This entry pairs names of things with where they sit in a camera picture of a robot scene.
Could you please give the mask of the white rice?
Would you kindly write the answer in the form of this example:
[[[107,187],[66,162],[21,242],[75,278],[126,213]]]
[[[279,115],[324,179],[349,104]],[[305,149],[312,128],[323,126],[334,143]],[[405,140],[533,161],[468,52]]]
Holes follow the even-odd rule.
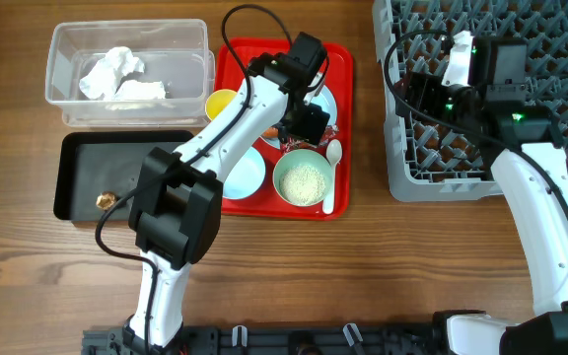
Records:
[[[287,170],[279,181],[283,197],[297,206],[310,206],[319,202],[326,191],[321,172],[310,165],[299,165]]]

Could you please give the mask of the white tissue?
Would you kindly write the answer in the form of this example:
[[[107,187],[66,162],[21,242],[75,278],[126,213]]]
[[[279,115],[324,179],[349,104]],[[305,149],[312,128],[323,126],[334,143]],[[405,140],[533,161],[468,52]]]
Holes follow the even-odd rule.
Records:
[[[144,71],[145,63],[130,48],[114,47],[79,81],[79,89],[90,100],[110,101],[124,77]]]
[[[163,100],[166,96],[167,92],[161,81],[128,80],[120,85],[112,99],[114,101],[150,101]]]

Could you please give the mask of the orange carrot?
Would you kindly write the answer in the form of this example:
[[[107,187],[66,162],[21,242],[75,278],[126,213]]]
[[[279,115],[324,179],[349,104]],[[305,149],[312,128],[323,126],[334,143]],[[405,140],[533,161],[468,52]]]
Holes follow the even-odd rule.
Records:
[[[269,127],[262,133],[262,137],[265,139],[277,138],[279,135],[279,130],[276,127]]]

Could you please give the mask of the light blue bowl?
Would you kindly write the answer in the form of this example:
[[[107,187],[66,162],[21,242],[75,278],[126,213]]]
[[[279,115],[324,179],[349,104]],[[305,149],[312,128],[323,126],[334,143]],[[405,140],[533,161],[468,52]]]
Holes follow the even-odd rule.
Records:
[[[250,147],[229,173],[223,186],[223,197],[231,200],[250,197],[260,189],[265,175],[262,156]]]

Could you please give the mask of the red snack wrapper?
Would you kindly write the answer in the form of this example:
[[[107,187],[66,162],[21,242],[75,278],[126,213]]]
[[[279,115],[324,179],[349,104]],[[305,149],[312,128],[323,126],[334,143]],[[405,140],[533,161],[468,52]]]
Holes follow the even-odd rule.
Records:
[[[336,125],[328,125],[317,145],[313,145],[309,142],[295,138],[288,138],[284,143],[280,144],[280,151],[283,153],[288,153],[297,149],[318,149],[325,147],[329,144],[329,141],[337,135],[338,132],[339,130]]]

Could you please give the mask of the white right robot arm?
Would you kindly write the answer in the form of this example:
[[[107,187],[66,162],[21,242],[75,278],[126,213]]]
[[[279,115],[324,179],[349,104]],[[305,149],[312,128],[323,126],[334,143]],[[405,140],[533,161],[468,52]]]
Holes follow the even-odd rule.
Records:
[[[532,283],[531,319],[480,311],[438,317],[451,354],[568,354],[568,170],[563,136],[546,106],[526,102],[527,43],[440,32],[445,73],[413,73],[391,94],[400,113],[466,135],[512,212]]]

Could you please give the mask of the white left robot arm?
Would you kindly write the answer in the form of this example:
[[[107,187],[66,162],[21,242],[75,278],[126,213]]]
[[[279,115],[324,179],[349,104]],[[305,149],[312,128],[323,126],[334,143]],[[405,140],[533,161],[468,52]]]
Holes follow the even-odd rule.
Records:
[[[326,60],[321,41],[306,33],[285,53],[253,58],[238,93],[212,123],[173,152],[155,148],[145,157],[127,195],[144,271],[138,309],[124,330],[137,353],[178,351],[189,269],[218,233],[223,184],[245,152],[272,126],[283,139],[321,141],[328,115],[311,96],[320,90]]]

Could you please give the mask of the brown food scrap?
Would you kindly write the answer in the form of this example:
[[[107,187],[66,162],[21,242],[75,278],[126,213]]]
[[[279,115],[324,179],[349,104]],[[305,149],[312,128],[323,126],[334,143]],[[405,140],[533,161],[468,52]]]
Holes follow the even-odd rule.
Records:
[[[102,192],[96,199],[96,206],[103,210],[108,211],[118,200],[115,193],[111,191]]]

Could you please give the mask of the green bowl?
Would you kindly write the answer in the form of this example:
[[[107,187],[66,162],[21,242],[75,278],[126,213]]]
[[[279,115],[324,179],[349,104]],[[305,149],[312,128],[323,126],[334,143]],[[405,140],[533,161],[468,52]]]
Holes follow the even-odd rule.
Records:
[[[272,182],[277,194],[288,204],[311,207],[326,198],[334,177],[330,163],[322,154],[298,149],[277,161]]]

